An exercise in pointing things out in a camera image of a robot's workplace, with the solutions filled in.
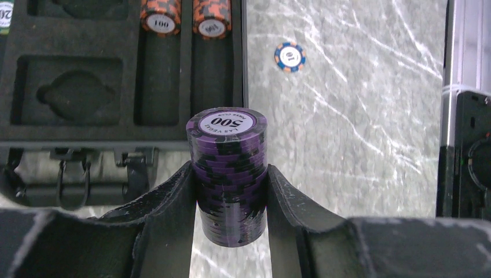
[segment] stack of poker chips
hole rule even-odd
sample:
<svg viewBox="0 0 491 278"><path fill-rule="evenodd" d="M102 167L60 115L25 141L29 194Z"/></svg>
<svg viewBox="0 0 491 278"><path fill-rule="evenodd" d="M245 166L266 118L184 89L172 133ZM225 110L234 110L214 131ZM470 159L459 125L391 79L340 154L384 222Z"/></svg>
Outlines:
<svg viewBox="0 0 491 278"><path fill-rule="evenodd" d="M266 228L266 128L259 112L213 108L186 125L205 236L245 246Z"/></svg>

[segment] poker chip tray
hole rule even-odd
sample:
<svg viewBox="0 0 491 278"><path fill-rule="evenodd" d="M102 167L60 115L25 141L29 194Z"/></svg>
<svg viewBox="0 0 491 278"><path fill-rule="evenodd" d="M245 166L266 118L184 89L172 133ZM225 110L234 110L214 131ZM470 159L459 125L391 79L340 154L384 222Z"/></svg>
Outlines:
<svg viewBox="0 0 491 278"><path fill-rule="evenodd" d="M248 106L246 2L230 4L230 34L204 40L192 31L192 1L182 1L181 32L161 38L141 27L139 0L16 0L0 36L0 193L35 207L60 206L60 183L74 196L66 207L145 193L158 151L188 150L193 115ZM60 161L57 181L25 184L16 168L26 151ZM87 179L73 189L60 181L71 164L87 173L90 155L102 151L114 153L127 180L89 177L88 199Z"/></svg>

